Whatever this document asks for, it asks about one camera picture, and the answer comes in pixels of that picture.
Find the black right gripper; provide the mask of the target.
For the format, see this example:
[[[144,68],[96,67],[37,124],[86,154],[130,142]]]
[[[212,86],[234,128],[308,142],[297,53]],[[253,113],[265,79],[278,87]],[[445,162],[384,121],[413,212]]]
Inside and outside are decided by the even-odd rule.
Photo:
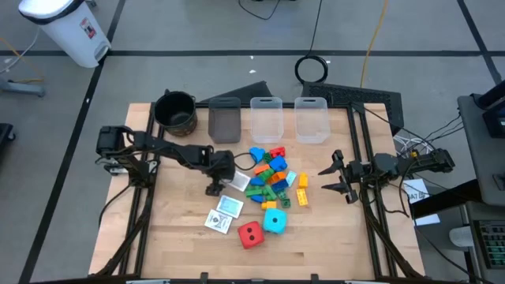
[[[320,174],[333,174],[337,170],[344,168],[343,177],[348,184],[351,183],[371,183],[375,181],[374,166],[371,162],[362,163],[358,160],[349,162],[344,167],[343,153],[341,150],[335,150],[331,155],[332,164]],[[322,189],[328,189],[344,195],[348,204],[353,204],[357,201],[357,192],[352,189],[346,182],[323,185]]]

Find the blue bordered card pack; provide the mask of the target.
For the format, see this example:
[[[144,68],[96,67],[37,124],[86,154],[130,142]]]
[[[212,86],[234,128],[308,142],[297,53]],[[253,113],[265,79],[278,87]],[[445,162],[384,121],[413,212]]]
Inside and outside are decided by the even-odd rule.
[[[244,203],[229,196],[221,196],[216,211],[237,219],[241,214]]]

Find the plain white card pack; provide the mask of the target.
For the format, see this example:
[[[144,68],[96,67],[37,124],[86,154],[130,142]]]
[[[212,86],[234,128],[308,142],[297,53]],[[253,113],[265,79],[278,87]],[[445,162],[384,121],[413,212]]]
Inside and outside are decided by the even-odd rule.
[[[233,179],[228,183],[228,185],[240,192],[244,192],[248,187],[250,180],[250,176],[236,170]]]

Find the black printed card pack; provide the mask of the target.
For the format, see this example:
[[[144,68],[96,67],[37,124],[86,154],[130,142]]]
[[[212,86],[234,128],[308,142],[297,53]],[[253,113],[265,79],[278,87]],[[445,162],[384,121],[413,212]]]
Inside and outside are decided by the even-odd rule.
[[[232,221],[233,218],[231,216],[211,209],[204,225],[207,228],[220,232],[221,234],[227,234]]]

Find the clear plastic bin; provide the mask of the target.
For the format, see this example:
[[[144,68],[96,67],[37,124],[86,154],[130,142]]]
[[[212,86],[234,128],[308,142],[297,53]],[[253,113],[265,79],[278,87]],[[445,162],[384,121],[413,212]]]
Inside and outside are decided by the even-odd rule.
[[[254,97],[250,100],[251,135],[258,144],[278,143],[284,133],[282,100]]]
[[[321,97],[299,97],[294,101],[295,131],[301,144],[322,144],[331,134],[327,101]]]

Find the large blue toy block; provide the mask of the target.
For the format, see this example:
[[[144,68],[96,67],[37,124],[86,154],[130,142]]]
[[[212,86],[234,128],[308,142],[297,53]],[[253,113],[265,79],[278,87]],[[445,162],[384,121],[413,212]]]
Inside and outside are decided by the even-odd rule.
[[[286,160],[281,156],[276,156],[269,162],[270,168],[272,168],[275,172],[282,172],[287,169]]]

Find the red foam die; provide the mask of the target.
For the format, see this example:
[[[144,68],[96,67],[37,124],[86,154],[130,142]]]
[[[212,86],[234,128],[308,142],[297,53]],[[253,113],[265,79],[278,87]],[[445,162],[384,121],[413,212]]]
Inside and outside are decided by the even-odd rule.
[[[238,235],[244,249],[250,249],[264,242],[264,233],[257,221],[240,226]]]

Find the cyan foam die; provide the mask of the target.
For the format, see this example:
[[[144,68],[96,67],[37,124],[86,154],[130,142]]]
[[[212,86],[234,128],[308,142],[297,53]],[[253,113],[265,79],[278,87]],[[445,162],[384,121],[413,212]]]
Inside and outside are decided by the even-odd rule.
[[[263,229],[273,234],[283,234],[285,232],[287,222],[286,212],[269,208],[265,211]]]

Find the grey translucent plastic bin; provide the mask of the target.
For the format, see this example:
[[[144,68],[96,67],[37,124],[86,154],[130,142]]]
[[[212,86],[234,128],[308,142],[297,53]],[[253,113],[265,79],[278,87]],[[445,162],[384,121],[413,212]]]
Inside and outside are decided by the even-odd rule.
[[[218,97],[209,101],[208,135],[215,144],[236,144],[241,140],[241,100]]]

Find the black metal pot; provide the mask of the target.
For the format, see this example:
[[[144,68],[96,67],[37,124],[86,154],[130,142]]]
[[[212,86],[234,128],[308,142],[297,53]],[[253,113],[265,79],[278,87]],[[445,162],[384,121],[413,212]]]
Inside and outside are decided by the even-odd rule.
[[[180,91],[165,90],[155,102],[156,122],[172,136],[188,136],[198,122],[195,97]]]

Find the grey desk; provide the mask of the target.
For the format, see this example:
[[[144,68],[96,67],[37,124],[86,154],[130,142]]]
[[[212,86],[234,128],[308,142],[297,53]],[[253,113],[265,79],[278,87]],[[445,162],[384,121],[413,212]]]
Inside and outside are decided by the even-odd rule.
[[[471,96],[457,99],[468,141],[481,199],[505,207],[505,139],[492,138],[482,114]]]

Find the black device on desk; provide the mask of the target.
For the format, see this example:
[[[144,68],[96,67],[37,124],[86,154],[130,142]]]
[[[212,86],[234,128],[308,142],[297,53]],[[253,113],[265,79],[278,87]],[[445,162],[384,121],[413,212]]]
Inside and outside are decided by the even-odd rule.
[[[482,118],[492,138],[505,139],[505,80],[483,95],[472,94],[475,105],[482,109]]]

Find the backlit computer keyboard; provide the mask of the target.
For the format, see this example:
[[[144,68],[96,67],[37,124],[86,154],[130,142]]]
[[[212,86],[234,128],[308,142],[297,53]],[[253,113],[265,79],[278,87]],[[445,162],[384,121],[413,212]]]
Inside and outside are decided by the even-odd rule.
[[[505,269],[505,221],[476,220],[473,222],[477,242],[488,269]]]

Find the white trash bin black lid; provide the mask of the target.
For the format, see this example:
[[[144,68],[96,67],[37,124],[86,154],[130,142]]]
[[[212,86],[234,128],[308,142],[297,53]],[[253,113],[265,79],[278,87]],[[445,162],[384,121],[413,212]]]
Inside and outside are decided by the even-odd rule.
[[[111,49],[96,20],[95,0],[22,0],[22,17],[41,28],[78,65],[95,68]]]

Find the grey chair base leg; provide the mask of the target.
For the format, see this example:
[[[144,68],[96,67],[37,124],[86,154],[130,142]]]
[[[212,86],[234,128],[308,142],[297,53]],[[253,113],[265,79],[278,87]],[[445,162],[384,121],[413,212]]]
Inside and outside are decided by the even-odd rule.
[[[15,83],[10,80],[5,80],[2,77],[0,77],[0,91],[21,93],[25,95],[36,95],[38,97],[45,96],[45,90],[43,87],[26,83]]]

